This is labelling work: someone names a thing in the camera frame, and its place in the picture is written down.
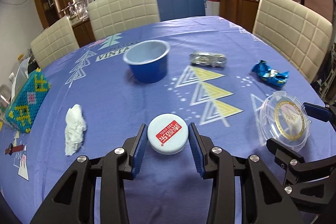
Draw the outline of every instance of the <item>blue bowl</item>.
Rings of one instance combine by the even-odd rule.
[[[167,74],[168,52],[167,42],[147,40],[128,49],[123,59],[139,82],[155,83]]]

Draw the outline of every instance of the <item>blue tablecloth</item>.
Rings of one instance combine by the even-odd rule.
[[[122,53],[123,48],[148,39],[165,40],[171,49],[168,75],[145,85],[134,80]],[[189,67],[189,54],[195,50],[225,53],[227,67],[223,70],[203,67],[206,71],[195,75]],[[17,138],[13,130],[2,129],[1,192],[18,218],[27,224],[77,156],[87,155],[91,159],[104,156],[121,146],[126,138],[135,136],[141,123],[149,124],[163,113],[174,113],[187,123],[194,122],[201,134],[211,137],[215,145],[232,155],[261,156],[282,182],[284,172],[274,163],[274,156],[264,146],[257,127],[259,108],[275,91],[250,72],[260,59],[267,60],[272,68],[290,71],[283,88],[287,93],[302,103],[323,105],[309,83],[279,53],[220,17],[150,24],[60,58],[43,70],[52,88],[31,133]],[[65,156],[65,115],[74,104],[82,106],[87,131],[80,150],[73,156]],[[336,135],[332,126],[311,120],[311,135],[300,154],[306,161],[335,155]],[[25,157],[23,151],[4,155],[14,141],[25,145]],[[160,155],[148,145],[140,174],[134,181],[125,181],[130,223],[205,224],[211,186],[212,180],[203,180],[196,172],[189,143],[180,153],[170,156]],[[96,191],[96,223],[100,218],[99,187],[100,181]],[[236,187],[236,223],[241,223],[239,187]]]

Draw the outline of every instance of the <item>white bottle cap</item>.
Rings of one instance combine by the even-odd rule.
[[[174,114],[155,117],[148,126],[148,140],[152,148],[164,155],[180,152],[188,140],[188,126]]]

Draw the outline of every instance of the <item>cream chair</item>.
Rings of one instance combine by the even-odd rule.
[[[78,48],[68,17],[62,17],[31,42],[31,50],[41,69]]]
[[[260,0],[253,34],[277,50],[311,83],[330,43],[332,24],[292,0]]]
[[[96,40],[160,21],[157,0],[96,0],[88,11]]]

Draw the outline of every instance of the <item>candy wrapper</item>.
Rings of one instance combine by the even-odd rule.
[[[226,57],[224,54],[212,52],[193,52],[189,55],[190,62],[194,65],[224,68]]]
[[[266,61],[260,60],[258,64],[255,64],[252,68],[252,72],[255,72],[262,80],[282,87],[286,84],[288,79],[288,71],[279,73],[277,70],[272,69],[266,64]]]

